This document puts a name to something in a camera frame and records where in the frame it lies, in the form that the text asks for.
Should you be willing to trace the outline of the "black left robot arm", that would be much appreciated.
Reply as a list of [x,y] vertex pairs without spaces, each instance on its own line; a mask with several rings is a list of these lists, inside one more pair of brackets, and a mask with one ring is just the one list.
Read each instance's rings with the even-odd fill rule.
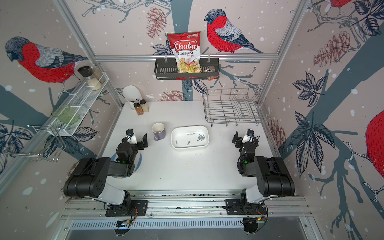
[[107,177],[130,177],[135,170],[139,150],[149,146],[148,136],[136,140],[134,130],[126,131],[126,137],[116,149],[117,159],[83,158],[79,161],[64,185],[64,194],[73,198],[89,198],[113,207],[131,211],[132,201],[127,191],[107,183]]

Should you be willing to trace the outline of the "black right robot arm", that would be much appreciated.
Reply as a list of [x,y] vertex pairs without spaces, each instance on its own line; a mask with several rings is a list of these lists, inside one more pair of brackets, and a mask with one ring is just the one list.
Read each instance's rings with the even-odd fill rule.
[[238,132],[232,143],[239,149],[238,173],[243,177],[256,178],[256,185],[244,189],[240,206],[256,206],[272,198],[292,197],[295,194],[294,181],[281,157],[266,158],[256,155],[260,136],[248,129],[244,137]]

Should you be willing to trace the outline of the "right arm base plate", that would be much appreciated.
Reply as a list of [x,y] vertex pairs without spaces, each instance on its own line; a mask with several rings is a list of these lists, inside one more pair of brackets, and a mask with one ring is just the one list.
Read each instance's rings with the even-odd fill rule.
[[267,214],[265,204],[250,204],[241,199],[226,199],[225,206],[222,207],[226,210],[227,215],[261,215]]

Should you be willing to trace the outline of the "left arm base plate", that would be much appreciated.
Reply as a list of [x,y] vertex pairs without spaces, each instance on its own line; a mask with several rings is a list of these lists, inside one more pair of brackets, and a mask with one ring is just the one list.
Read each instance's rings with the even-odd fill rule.
[[147,200],[131,200],[129,204],[107,205],[106,217],[144,217],[147,212],[149,201]]

